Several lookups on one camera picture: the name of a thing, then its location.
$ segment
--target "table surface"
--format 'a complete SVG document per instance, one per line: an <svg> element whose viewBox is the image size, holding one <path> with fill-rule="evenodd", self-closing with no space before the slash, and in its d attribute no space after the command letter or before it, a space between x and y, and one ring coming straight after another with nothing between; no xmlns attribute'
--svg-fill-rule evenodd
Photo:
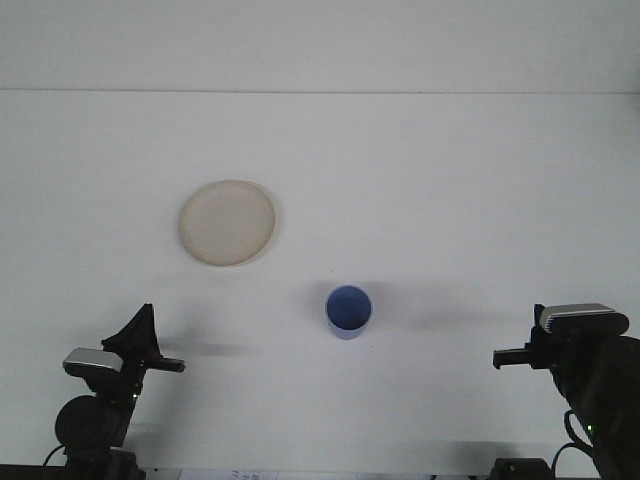
<svg viewBox="0 0 640 480"><path fill-rule="evenodd" d="M125 445L141 465L550 460L564 400L492 351L528 340L536 302L598 301L640 333L639 122L638 95L0 92L0 461L41 461L88 392L61 361L145 302L187 369L147 374ZM216 268L177 220L226 178L278 220L264 254ZM352 341L323 312L345 283L374 305Z"/></svg>

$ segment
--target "black cable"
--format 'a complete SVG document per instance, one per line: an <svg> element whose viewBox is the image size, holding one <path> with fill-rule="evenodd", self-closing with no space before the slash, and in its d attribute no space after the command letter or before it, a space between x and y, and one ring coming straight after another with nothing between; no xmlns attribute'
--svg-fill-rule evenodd
<svg viewBox="0 0 640 480"><path fill-rule="evenodd" d="M47 470L47 464L49 463L49 460L51 460L51 457L53 457L53 455L55 455L55 453L62 448L64 448L64 445L58 445L56 448L51 450L49 452L49 455L47 455L47 458L44 459L44 462L42 464L42 480L47 480L49 478L49 470Z"/></svg>
<svg viewBox="0 0 640 480"><path fill-rule="evenodd" d="M569 435L569 438L573 440L573 443L576 445L575 448L593 458L593 447L578 437L571 425L571 415L575 415L573 410L569 410L564 414L564 428L567 431L567 435Z"/></svg>
<svg viewBox="0 0 640 480"><path fill-rule="evenodd" d="M49 463L49 460L51 460L51 457L53 457L53 455L60 450L61 448L64 448L64 445L58 445L56 448L54 448L53 450L51 450L51 452L49 452L49 455L47 455L47 458L45 458L44 463L42 464L43 467L47 466L47 463Z"/></svg>
<svg viewBox="0 0 640 480"><path fill-rule="evenodd" d="M580 448L578 448L578 446L571 442L571 443L565 443L562 447L560 447L560 449L556 452L555 456L553 457L553 461L551 462L551 472L553 473L553 478L557 478L556 477L556 465L558 465L558 459L560 458L560 454L566 450L567 448L577 448L578 450L582 451Z"/></svg>

